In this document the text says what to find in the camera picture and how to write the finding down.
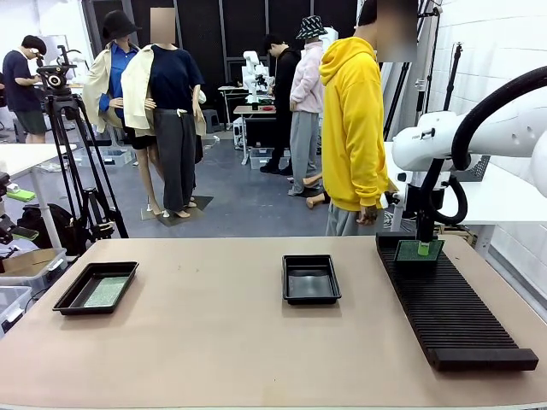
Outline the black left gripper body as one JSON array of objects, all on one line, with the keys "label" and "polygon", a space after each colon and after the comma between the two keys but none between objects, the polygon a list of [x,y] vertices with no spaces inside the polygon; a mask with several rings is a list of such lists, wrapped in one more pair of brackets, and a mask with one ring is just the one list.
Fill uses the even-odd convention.
[{"label": "black left gripper body", "polygon": [[6,245],[12,242],[13,235],[13,222],[9,218],[9,216],[5,212],[4,202],[3,198],[7,195],[8,192],[8,185],[10,184],[9,175],[7,173],[1,172],[1,180],[0,180],[0,203],[1,203],[1,210],[0,210],[0,240],[1,244]]}]

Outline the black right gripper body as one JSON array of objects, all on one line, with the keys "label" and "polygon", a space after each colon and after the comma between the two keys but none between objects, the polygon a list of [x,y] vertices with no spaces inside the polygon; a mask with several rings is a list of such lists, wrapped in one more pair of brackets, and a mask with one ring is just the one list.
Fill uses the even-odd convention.
[{"label": "black right gripper body", "polygon": [[416,239],[420,243],[430,243],[437,238],[434,231],[434,217],[426,211],[419,211],[416,220]]}]

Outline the person's right hand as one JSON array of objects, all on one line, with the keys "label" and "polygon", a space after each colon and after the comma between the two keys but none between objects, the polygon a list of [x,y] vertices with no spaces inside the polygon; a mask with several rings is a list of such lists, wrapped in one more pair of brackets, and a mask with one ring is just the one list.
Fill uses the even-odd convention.
[{"label": "person's right hand", "polygon": [[378,219],[379,209],[373,206],[361,206],[360,215],[357,218],[356,222],[364,226],[372,226]]}]

